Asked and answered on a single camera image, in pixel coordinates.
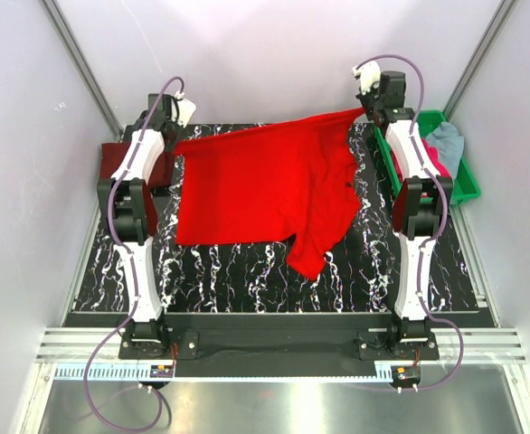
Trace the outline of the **bright red t-shirt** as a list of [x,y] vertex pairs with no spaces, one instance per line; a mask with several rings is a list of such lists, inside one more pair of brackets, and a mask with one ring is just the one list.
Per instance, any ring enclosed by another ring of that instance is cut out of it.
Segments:
[[316,279],[361,206],[347,137],[363,114],[354,108],[179,143],[176,243],[292,239],[287,263]]

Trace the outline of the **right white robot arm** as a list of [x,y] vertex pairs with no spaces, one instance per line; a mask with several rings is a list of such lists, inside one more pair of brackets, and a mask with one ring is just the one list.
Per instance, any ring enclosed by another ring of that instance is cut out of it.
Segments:
[[383,345],[392,356],[410,359],[431,338],[431,256],[446,226],[453,180],[432,161],[417,127],[417,113],[404,106],[405,74],[382,71],[370,61],[356,68],[355,77],[365,114],[381,130],[402,174],[392,215],[402,254],[400,285]]

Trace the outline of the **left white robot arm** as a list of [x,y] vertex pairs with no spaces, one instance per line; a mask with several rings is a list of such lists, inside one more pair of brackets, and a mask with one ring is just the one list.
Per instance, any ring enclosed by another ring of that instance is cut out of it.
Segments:
[[118,168],[97,183],[100,212],[128,291],[128,317],[118,325],[121,359],[161,358],[175,348],[156,288],[152,251],[157,212],[150,178],[194,111],[181,91],[149,95],[148,110],[128,130],[130,144]]

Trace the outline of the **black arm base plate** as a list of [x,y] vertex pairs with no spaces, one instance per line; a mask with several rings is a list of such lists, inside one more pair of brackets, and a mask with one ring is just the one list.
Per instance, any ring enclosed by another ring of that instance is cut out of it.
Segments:
[[176,361],[180,377],[353,377],[375,363],[440,358],[429,323],[406,325],[388,313],[166,314],[125,326],[119,356]]

